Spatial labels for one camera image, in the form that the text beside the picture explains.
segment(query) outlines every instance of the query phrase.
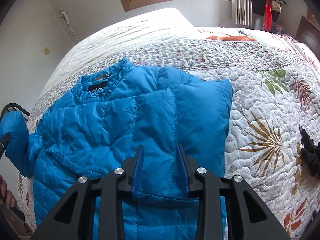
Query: metal pivot bolt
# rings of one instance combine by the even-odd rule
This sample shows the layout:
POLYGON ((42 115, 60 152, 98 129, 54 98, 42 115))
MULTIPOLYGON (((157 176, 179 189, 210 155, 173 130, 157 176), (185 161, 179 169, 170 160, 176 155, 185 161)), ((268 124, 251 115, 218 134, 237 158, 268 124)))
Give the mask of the metal pivot bolt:
POLYGON ((207 173, 207 169, 206 169, 206 168, 203 168, 203 167, 198 168, 197 171, 198 171, 198 173, 200 173, 200 174, 205 174, 205 173, 207 173))
POLYGON ((115 174, 120 175, 120 174, 122 174, 122 173, 124 173, 124 169, 122 169, 122 168, 116 168, 116 169, 115 169, 115 174))
POLYGON ((236 175, 233 177, 235 182, 241 182, 243 180, 243 178, 240 175, 236 175))
POLYGON ((80 177, 80 178, 78 179, 78 181, 79 181, 80 183, 86 183, 86 182, 88 181, 88 178, 87 178, 86 176, 82 176, 82 177, 80 177))

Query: jacket sleeve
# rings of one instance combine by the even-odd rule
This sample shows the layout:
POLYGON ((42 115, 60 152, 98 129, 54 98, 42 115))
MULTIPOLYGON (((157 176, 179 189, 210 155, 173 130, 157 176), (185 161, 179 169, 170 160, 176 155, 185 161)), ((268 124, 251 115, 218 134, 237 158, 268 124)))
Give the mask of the jacket sleeve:
POLYGON ((34 173, 37 146, 42 143, 41 138, 35 134, 28 135, 28 128, 23 118, 22 112, 9 112, 1 120, 0 136, 10 133, 11 140, 6 148, 5 155, 12 164, 20 171, 21 175, 31 178, 34 173), (31 143, 31 149, 28 149, 28 140, 31 143))

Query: curtain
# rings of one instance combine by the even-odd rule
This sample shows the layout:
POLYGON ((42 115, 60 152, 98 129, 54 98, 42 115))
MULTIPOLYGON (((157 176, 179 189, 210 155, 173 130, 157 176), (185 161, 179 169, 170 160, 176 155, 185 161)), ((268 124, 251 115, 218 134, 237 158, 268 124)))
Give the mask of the curtain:
POLYGON ((241 25, 252 25, 251 0, 231 0, 232 22, 241 25))

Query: wall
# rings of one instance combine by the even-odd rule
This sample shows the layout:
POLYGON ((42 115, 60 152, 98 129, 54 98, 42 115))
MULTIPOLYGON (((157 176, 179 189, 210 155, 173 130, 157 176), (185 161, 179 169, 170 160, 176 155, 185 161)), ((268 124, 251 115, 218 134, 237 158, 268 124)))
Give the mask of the wall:
POLYGON ((285 28, 285 33, 296 37, 301 17, 307 17, 308 6, 303 0, 285 0, 288 6, 282 6, 282 12, 278 19, 279 24, 285 28))
POLYGON ((177 0, 125 12, 120 0, 49 0, 55 12, 65 9, 78 39, 119 21, 150 11, 175 7, 194 26, 218 26, 231 20, 231 2, 224 0, 177 0))
MULTIPOLYGON (((0 25, 0 111, 15 102, 30 112, 68 50, 69 36, 48 0, 17 0, 0 25)), ((18 172, 5 156, 0 174, 17 195, 18 172)))

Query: wall outlet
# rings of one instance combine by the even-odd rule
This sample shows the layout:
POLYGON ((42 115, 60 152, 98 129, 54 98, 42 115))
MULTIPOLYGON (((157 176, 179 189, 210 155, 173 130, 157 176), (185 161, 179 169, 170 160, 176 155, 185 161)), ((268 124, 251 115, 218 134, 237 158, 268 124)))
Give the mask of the wall outlet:
POLYGON ((46 55, 48 55, 48 54, 50 53, 50 50, 49 50, 48 47, 46 47, 46 48, 43 50, 43 52, 44 52, 46 55))

